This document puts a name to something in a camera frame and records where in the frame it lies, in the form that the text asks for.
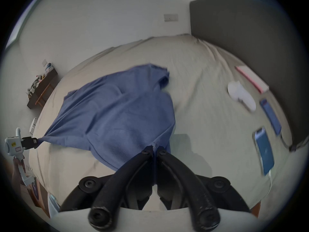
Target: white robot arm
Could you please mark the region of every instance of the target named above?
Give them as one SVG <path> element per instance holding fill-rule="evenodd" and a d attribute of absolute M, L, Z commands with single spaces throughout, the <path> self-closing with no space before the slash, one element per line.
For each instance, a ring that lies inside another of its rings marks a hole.
<path fill-rule="evenodd" d="M 8 137 L 4 140 L 4 150 L 8 153 L 9 156 L 14 156 L 20 161 L 23 160 L 23 151 L 25 149 L 31 149 L 34 145 L 37 144 L 37 139 L 32 137 L 21 138 L 20 128 L 16 128 L 16 136 Z M 21 175 L 21 178 L 24 184 L 27 186 L 34 182 L 33 176 L 26 176 L 26 173 L 23 170 L 23 167 L 18 165 L 18 169 Z"/>

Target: blue phone screen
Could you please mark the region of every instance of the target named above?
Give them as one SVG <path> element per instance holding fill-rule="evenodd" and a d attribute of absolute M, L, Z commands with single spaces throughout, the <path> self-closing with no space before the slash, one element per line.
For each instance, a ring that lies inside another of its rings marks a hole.
<path fill-rule="evenodd" d="M 260 133 L 255 134 L 255 139 L 262 158 L 263 173 L 266 175 L 269 170 L 273 168 L 275 162 L 273 159 L 270 142 L 264 128 Z"/>

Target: bed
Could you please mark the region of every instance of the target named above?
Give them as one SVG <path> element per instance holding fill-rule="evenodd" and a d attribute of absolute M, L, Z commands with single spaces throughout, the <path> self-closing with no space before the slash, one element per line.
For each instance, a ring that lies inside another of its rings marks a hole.
<path fill-rule="evenodd" d="M 195 174 L 228 178 L 250 208 L 263 198 L 269 180 L 261 172 L 252 139 L 254 130 L 265 126 L 273 148 L 273 179 L 284 166 L 288 150 L 283 147 L 258 105 L 266 98 L 282 123 L 282 134 L 291 143 L 286 117 L 271 92 L 261 95 L 234 68 L 244 63 L 230 53 L 191 35 L 150 38 L 108 49 L 72 69 L 55 88 L 38 118 L 34 137 L 42 137 L 55 120 L 64 96 L 94 79 L 144 63 L 167 67 L 170 81 L 164 89 L 173 100 L 176 128 L 171 152 Z M 239 80 L 257 103 L 251 114 L 234 102 L 227 84 Z M 31 149 L 29 164 L 46 190 L 61 205 L 85 176 L 114 173 L 88 151 L 44 142 Z"/>
<path fill-rule="evenodd" d="M 135 65 L 166 67 L 170 80 L 164 92 L 172 97 L 176 119 L 170 138 L 172 154 L 195 174 L 229 179 L 252 208 L 268 193 L 270 185 L 262 175 L 253 131 L 266 128 L 275 160 L 274 181 L 290 154 L 276 137 L 259 101 L 266 98 L 271 104 L 288 145 L 302 142 L 309 125 L 305 93 L 308 70 L 304 69 L 307 55 L 291 22 L 255 0 L 193 1 L 190 19 L 191 35 L 149 38 L 112 47 L 73 68 L 49 97 L 33 136 L 44 135 L 69 91 Z M 252 68 L 270 90 L 260 94 L 237 72 L 237 65 Z M 239 80 L 253 96 L 257 104 L 254 113 L 229 97 L 226 87 L 233 80 Z M 114 173 L 91 152 L 47 142 L 30 150 L 29 164 L 60 205 L 81 178 Z"/>

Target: power cord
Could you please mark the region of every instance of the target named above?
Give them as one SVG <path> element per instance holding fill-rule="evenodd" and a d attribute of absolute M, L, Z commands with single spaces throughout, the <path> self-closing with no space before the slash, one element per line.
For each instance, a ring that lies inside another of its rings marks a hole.
<path fill-rule="evenodd" d="M 262 199 L 266 198 L 266 196 L 267 196 L 267 195 L 269 194 L 269 192 L 270 192 L 270 189 L 272 188 L 271 170 L 269 170 L 269 172 L 268 172 L 268 178 L 269 178 L 269 181 L 270 181 L 270 187 L 269 187 L 268 193 L 267 193 Z"/>
<path fill-rule="evenodd" d="M 290 147 L 285 143 L 285 141 L 284 141 L 284 139 L 283 139 L 283 137 L 282 137 L 281 132 L 280 132 L 280 138 L 281 138 L 281 141 L 282 141 L 284 147 L 287 148 L 287 149 L 290 149 Z"/>
<path fill-rule="evenodd" d="M 284 141 L 284 139 L 283 139 L 283 137 L 282 137 L 281 132 L 280 132 L 279 135 L 280 135 L 280 138 L 281 138 L 281 141 L 282 141 L 284 147 L 291 151 L 291 149 L 293 148 L 293 145 L 288 146 L 288 145 L 285 143 L 285 141 Z M 303 142 L 303 143 L 302 143 L 301 145 L 299 145 L 299 146 L 296 146 L 295 150 L 303 148 L 308 142 L 309 142 L 309 136 L 307 136 L 307 140 L 306 140 L 305 142 Z"/>

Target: black clamp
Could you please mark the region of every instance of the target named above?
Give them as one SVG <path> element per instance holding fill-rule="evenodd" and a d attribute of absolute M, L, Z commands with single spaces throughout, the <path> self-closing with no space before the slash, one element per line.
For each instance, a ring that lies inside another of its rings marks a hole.
<path fill-rule="evenodd" d="M 91 208 L 89 223 L 99 231 L 109 230 L 116 226 L 119 207 L 143 209 L 152 194 L 154 167 L 161 201 L 167 210 L 189 207 L 196 231 L 218 226 L 217 208 L 250 212 L 226 178 L 195 175 L 163 147 L 157 152 L 156 162 L 152 146 L 147 146 L 113 175 L 81 179 L 60 212 Z"/>

